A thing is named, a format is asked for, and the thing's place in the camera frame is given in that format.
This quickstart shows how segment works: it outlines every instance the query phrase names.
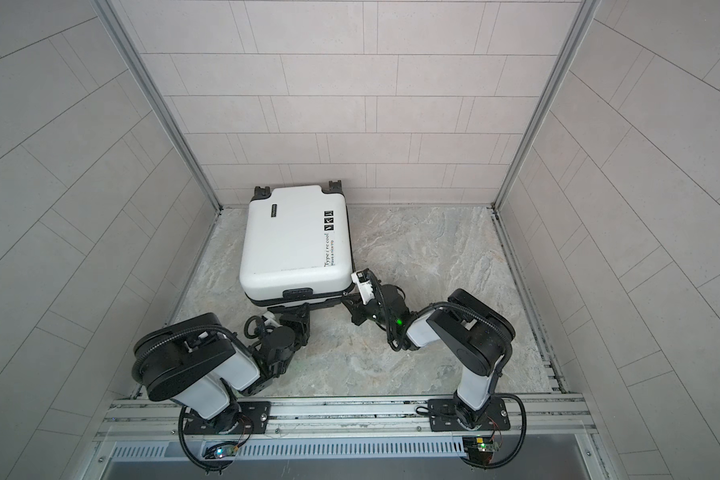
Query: tiled wall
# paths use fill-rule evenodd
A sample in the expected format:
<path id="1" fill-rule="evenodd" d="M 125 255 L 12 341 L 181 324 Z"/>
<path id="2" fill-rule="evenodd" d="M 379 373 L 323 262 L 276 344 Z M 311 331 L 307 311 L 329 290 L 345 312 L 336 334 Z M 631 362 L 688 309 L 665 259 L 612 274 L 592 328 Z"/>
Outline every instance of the tiled wall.
<path id="1" fill-rule="evenodd" d="M 500 215 L 621 476 L 720 479 L 720 0 L 604 0 Z"/>
<path id="2" fill-rule="evenodd" d="M 0 478 L 131 392 L 213 217 L 88 1 L 0 0 Z"/>
<path id="3" fill-rule="evenodd" d="M 493 201 L 578 4 L 113 0 L 223 204 Z"/>

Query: stone-patterned floor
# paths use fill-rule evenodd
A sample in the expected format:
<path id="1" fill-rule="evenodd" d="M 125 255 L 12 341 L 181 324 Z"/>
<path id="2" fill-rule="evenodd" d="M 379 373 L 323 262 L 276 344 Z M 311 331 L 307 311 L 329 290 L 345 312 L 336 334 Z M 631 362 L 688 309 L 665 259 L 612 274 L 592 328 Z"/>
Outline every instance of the stone-patterned floor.
<path id="1" fill-rule="evenodd" d="M 548 392 L 547 375 L 526 320 L 496 230 L 485 207 L 350 206 L 355 266 L 402 287 L 411 310 L 446 300 L 463 288 L 504 315 L 517 331 L 514 354 L 499 380 L 501 392 Z M 190 285 L 178 320 L 214 312 L 242 335 L 263 308 L 238 281 L 246 209 L 227 209 Z M 259 396 L 371 396 L 449 394 L 461 363 L 442 343 L 394 352 L 374 323 L 355 326 L 344 306 L 311 314 L 312 334 L 288 372 Z"/>

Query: side wall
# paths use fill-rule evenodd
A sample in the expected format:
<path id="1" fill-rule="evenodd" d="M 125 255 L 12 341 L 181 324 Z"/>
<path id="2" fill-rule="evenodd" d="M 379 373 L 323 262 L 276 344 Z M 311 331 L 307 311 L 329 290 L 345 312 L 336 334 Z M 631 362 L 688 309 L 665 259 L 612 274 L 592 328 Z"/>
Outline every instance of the side wall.
<path id="1" fill-rule="evenodd" d="M 112 0 L 223 204 L 486 204 L 577 2 Z"/>
<path id="2" fill-rule="evenodd" d="M 0 478 L 131 393 L 214 211 L 86 0 L 0 0 Z"/>
<path id="3" fill-rule="evenodd" d="M 720 478 L 720 0 L 604 0 L 500 216 L 621 476 Z"/>

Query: suitcase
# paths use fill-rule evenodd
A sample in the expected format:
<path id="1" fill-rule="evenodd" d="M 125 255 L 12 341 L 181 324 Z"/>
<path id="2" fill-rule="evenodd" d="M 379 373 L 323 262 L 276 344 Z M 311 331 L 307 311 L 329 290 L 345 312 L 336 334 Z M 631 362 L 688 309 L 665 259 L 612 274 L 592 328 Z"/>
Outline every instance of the suitcase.
<path id="1" fill-rule="evenodd" d="M 248 208 L 240 284 L 257 306 L 336 300 L 354 271 L 342 183 L 256 187 Z"/>

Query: black mounting plate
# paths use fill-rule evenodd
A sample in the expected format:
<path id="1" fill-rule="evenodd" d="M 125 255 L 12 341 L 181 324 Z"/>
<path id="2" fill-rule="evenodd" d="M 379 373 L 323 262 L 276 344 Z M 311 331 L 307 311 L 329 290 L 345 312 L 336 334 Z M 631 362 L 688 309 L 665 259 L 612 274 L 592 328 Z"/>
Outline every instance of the black mounting plate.
<path id="1" fill-rule="evenodd" d="M 266 430 L 266 424 L 269 421 L 269 409 L 272 407 L 270 402 L 239 402 L 242 414 L 253 421 L 253 433 L 262 434 Z M 205 422 L 201 417 L 196 416 L 194 410 L 190 411 L 187 416 L 187 423 L 184 424 L 184 435 L 218 435 L 214 428 Z M 243 424 L 238 422 L 225 435 L 240 436 L 243 434 Z"/>
<path id="2" fill-rule="evenodd" d="M 456 419 L 455 406 L 456 403 L 452 398 L 430 398 L 427 400 L 427 408 L 433 413 L 433 415 L 429 416 L 429 426 L 432 432 L 469 432 L 469 430 L 462 427 L 461 423 Z M 490 419 L 494 420 L 497 425 L 497 430 L 509 430 L 509 418 L 502 416 L 502 411 L 507 411 L 504 406 L 504 400 L 492 396 L 490 400 L 488 400 L 483 417 L 490 417 Z M 492 430 L 493 425 L 490 423 L 490 420 L 486 420 L 480 429 Z"/>

